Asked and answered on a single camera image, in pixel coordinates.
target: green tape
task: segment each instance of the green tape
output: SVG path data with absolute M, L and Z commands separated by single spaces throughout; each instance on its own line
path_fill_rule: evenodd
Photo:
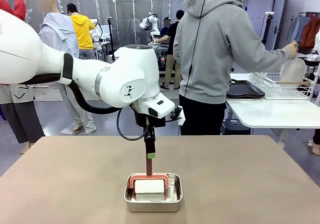
M 148 158 L 154 159 L 154 158 L 156 158 L 156 154 L 155 153 L 148 153 Z

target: yellow hoodie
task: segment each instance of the yellow hoodie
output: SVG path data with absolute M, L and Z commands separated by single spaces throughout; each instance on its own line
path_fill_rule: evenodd
M 87 16 L 81 14 L 72 15 L 70 18 L 74 24 L 79 49 L 93 49 L 94 45 L 89 30 L 95 28 L 94 23 Z

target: white dish rack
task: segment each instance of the white dish rack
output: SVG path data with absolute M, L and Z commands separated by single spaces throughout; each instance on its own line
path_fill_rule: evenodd
M 313 85 L 308 78 L 301 83 L 281 83 L 279 73 L 251 73 L 249 82 L 266 93 L 266 99 L 308 99 Z

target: door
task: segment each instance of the door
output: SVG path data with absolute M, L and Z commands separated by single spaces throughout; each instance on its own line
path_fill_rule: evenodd
M 269 30 L 267 41 L 265 44 L 266 49 L 269 51 L 274 50 L 274 47 L 276 45 L 282 12 L 285 5 L 284 1 L 285 0 L 275 0 L 274 6 L 273 6 L 274 15 L 271 21 L 270 30 Z
M 247 0 L 246 7 L 256 34 L 262 40 L 266 28 L 265 12 L 272 11 L 274 0 Z

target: black pan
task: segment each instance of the black pan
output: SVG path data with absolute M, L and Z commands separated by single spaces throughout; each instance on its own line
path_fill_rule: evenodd
M 266 94 L 247 80 L 234 80 L 226 96 L 230 99 L 259 99 Z

